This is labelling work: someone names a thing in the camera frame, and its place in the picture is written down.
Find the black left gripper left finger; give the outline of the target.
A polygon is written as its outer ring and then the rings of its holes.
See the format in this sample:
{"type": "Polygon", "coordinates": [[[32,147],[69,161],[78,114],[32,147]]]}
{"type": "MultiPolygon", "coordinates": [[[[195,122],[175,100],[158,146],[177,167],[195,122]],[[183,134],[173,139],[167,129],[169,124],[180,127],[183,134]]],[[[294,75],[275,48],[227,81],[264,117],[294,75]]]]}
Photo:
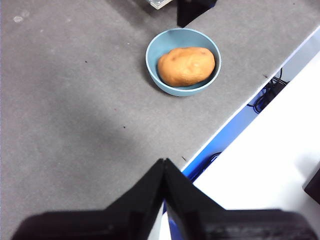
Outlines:
{"type": "Polygon", "coordinates": [[[14,240],[146,240],[163,203],[165,161],[105,209],[53,211],[27,217],[14,240]]]}

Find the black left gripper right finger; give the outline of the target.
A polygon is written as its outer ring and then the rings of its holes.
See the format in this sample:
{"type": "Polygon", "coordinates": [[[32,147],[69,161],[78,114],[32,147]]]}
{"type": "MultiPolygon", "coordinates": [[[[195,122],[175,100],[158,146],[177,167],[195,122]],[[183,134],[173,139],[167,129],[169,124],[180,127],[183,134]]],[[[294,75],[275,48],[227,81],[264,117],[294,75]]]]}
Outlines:
{"type": "Polygon", "coordinates": [[[172,163],[164,160],[168,216],[185,240],[314,240],[299,213],[280,209],[226,210],[210,199],[172,163]]]}

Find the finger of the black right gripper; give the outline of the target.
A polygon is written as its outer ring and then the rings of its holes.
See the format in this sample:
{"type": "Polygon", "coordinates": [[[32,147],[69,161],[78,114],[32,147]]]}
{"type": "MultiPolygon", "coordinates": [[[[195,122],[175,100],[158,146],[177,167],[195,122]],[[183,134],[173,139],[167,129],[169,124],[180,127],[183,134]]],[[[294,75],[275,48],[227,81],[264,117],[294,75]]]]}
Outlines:
{"type": "Polygon", "coordinates": [[[177,25],[186,27],[197,17],[213,8],[217,0],[177,0],[177,25]]]}

